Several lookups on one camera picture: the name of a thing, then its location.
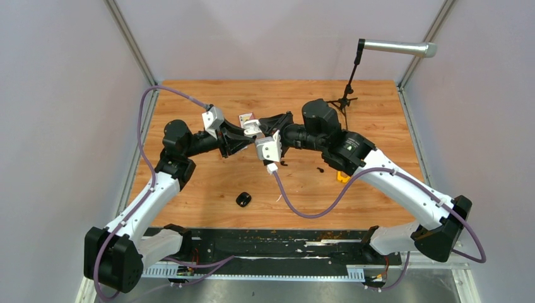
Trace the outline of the black earbud charging case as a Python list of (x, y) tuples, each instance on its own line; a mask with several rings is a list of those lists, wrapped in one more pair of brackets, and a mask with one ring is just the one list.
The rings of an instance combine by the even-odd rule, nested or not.
[(252, 201), (252, 196), (247, 192), (240, 193), (236, 198), (236, 204), (240, 207), (246, 207)]

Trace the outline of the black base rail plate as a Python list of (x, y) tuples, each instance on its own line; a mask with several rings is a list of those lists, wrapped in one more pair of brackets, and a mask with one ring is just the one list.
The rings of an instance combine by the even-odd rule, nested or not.
[(407, 272), (406, 255), (381, 256), (364, 230), (193, 229), (190, 246), (145, 278), (362, 282), (375, 286)]

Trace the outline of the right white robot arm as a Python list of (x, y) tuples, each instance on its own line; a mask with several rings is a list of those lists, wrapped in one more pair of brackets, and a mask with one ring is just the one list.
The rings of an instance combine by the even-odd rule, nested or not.
[(453, 198), (407, 173), (366, 137), (343, 129), (337, 111), (322, 99), (307, 102), (302, 117), (297, 124), (287, 112), (250, 124), (263, 134), (256, 146), (270, 174), (277, 173), (276, 163), (289, 148), (317, 151), (350, 182), (366, 182), (414, 217), (404, 225), (369, 228), (360, 246), (364, 261), (374, 264), (388, 254), (417, 251), (444, 263), (455, 253), (461, 232), (468, 228), (468, 198)]

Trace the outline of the yellow triangular plastic piece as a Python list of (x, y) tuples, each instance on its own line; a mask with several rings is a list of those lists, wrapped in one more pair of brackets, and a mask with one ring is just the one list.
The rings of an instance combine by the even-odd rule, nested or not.
[(340, 183), (347, 184), (351, 179), (351, 176), (348, 174), (345, 174), (342, 171), (337, 171), (336, 174), (336, 180)]

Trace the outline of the silver microphone tube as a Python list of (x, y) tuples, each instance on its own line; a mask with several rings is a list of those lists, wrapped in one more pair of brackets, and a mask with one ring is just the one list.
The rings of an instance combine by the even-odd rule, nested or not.
[(420, 58), (432, 58), (436, 55), (438, 46), (432, 42), (393, 42), (385, 40), (360, 39), (360, 49), (395, 54), (406, 54)]

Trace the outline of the black tripod stand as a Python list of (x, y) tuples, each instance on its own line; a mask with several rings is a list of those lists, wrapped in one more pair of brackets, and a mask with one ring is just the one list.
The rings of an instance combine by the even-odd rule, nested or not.
[(354, 92), (351, 85), (352, 85), (352, 82), (356, 73), (356, 69), (361, 63), (364, 46), (365, 46), (365, 39), (359, 39), (357, 48), (356, 48), (355, 60), (353, 61), (353, 69), (351, 71), (348, 82), (344, 88), (343, 96), (337, 100), (327, 101), (328, 104), (333, 105), (344, 117), (345, 129), (348, 129), (347, 108), (350, 106), (353, 100), (358, 99), (357, 97), (349, 98), (349, 95), (353, 94)]

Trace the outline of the pink card box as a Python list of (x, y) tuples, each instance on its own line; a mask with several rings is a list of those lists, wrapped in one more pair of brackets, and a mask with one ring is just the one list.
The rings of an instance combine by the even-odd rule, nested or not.
[(243, 113), (243, 114), (240, 114), (238, 116), (238, 121), (240, 123), (240, 127), (241, 128), (244, 128), (245, 127), (245, 123), (249, 120), (253, 120), (255, 119), (254, 117), (254, 113), (253, 112), (247, 112), (247, 113)]

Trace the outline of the white earbud charging case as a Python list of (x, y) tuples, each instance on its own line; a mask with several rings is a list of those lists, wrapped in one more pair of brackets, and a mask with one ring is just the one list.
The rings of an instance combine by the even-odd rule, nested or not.
[(245, 121), (243, 124), (244, 135), (249, 138), (259, 136), (260, 134), (262, 134), (260, 126), (261, 123), (258, 119), (250, 119)]

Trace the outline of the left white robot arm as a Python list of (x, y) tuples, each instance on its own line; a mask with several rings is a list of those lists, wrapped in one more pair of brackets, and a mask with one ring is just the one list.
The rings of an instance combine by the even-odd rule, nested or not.
[(152, 176), (143, 191), (106, 227), (92, 227), (85, 235), (84, 275), (93, 280), (98, 295), (103, 294), (101, 285), (117, 293), (130, 292), (145, 269), (166, 257), (189, 259), (193, 253), (190, 230), (168, 224), (151, 237), (145, 238), (145, 232), (190, 180), (196, 168), (193, 156), (211, 150), (233, 155), (260, 133), (257, 120), (247, 121), (243, 128), (223, 121), (215, 134), (194, 134), (182, 120), (169, 122), (160, 159), (156, 167), (150, 167)]

